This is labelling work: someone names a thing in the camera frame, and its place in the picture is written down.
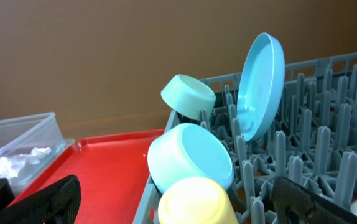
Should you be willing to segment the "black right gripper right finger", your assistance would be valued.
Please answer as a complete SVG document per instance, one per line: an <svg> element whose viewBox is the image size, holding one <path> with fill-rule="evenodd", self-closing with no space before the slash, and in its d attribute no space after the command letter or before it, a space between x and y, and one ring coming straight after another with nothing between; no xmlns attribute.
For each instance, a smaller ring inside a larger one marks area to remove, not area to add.
<svg viewBox="0 0 357 224"><path fill-rule="evenodd" d="M356 215L286 177L274 179L271 201L279 224L357 224Z"/></svg>

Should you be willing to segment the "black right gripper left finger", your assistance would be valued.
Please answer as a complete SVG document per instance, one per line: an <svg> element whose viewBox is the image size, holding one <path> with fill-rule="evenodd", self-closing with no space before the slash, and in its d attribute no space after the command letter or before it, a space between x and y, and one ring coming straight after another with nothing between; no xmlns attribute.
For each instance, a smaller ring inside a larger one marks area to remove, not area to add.
<svg viewBox="0 0 357 224"><path fill-rule="evenodd" d="M0 224L74 224L80 204L80 181L68 175L2 209Z"/></svg>

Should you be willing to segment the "white napkin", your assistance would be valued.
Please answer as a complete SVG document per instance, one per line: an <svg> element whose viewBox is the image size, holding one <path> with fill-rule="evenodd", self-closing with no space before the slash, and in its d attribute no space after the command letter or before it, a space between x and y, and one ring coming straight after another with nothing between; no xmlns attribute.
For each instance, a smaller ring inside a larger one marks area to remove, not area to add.
<svg viewBox="0 0 357 224"><path fill-rule="evenodd" d="M51 153L50 147L35 147L30 154L18 154L12 157L0 158L0 178L17 177L26 165L40 164L40 160Z"/></svg>

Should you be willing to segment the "yellow plastic cup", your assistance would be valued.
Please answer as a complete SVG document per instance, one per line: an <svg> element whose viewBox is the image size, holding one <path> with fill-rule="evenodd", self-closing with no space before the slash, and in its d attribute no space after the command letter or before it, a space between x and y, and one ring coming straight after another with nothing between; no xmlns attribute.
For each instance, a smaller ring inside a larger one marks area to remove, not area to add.
<svg viewBox="0 0 357 224"><path fill-rule="evenodd" d="M189 177L174 183L158 206L163 224L238 224L225 189L206 177Z"/></svg>

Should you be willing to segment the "light blue bowl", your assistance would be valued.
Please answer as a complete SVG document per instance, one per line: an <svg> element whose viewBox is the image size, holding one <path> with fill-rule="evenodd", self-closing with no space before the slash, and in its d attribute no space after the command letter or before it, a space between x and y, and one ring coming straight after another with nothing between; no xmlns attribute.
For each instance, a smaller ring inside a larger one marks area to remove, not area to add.
<svg viewBox="0 0 357 224"><path fill-rule="evenodd" d="M182 123L159 136L147 153L149 173L161 193L187 177L206 177L228 190L234 179L232 159L207 129Z"/></svg>

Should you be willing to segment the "light blue plate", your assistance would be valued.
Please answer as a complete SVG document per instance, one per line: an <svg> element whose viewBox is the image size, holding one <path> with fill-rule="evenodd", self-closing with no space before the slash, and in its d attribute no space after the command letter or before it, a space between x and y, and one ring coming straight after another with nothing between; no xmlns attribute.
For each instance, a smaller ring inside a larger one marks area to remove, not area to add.
<svg viewBox="0 0 357 224"><path fill-rule="evenodd" d="M262 137L269 129L281 102L284 79L283 48L263 32L249 49L238 89L237 118L246 141Z"/></svg>

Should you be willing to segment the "mint green bowl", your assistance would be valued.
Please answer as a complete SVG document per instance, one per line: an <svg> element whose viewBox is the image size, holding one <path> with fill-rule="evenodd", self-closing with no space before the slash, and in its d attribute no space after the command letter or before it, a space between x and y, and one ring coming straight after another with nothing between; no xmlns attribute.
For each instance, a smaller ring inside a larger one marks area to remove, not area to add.
<svg viewBox="0 0 357 224"><path fill-rule="evenodd" d="M211 113L216 102L216 95L209 86L183 74L175 75L160 95L171 109L198 121L201 120L201 110Z"/></svg>

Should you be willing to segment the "grey dishwasher rack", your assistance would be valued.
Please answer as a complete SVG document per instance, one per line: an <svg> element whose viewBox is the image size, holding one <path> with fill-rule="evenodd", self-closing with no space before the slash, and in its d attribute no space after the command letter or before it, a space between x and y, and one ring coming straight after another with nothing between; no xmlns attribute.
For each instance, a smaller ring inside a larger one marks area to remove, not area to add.
<svg viewBox="0 0 357 224"><path fill-rule="evenodd" d="M205 84L219 84L221 89L210 118L198 125L219 135L227 150L243 151L234 161L251 161L255 190L264 195L275 172L275 133L283 131L287 173L301 168L299 177L304 186L332 198L343 153L357 150L357 52L291 63L285 68L290 77L274 126L264 137L237 141L237 129L228 122L237 100L238 73L204 79ZM357 178L354 185L350 197L357 196Z"/></svg>

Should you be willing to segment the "red serving tray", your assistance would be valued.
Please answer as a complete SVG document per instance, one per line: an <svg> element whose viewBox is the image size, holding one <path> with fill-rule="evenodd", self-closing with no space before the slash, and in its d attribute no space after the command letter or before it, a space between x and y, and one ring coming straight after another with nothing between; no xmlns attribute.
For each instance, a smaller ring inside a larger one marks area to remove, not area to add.
<svg viewBox="0 0 357 224"><path fill-rule="evenodd" d="M147 151L163 130L93 136L73 143L15 202L68 176L80 181L76 223L132 223L149 177Z"/></svg>

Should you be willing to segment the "clear plastic bin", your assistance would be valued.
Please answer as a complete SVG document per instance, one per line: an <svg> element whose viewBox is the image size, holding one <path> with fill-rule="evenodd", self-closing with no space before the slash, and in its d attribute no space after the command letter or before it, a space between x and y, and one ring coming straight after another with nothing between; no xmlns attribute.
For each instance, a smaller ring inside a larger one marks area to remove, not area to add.
<svg viewBox="0 0 357 224"><path fill-rule="evenodd" d="M73 143L73 139L63 137L54 113L0 120L0 158L30 154L35 147L50 147L52 150L40 160L40 164L26 165L17 177L6 178L14 195L28 188Z"/></svg>

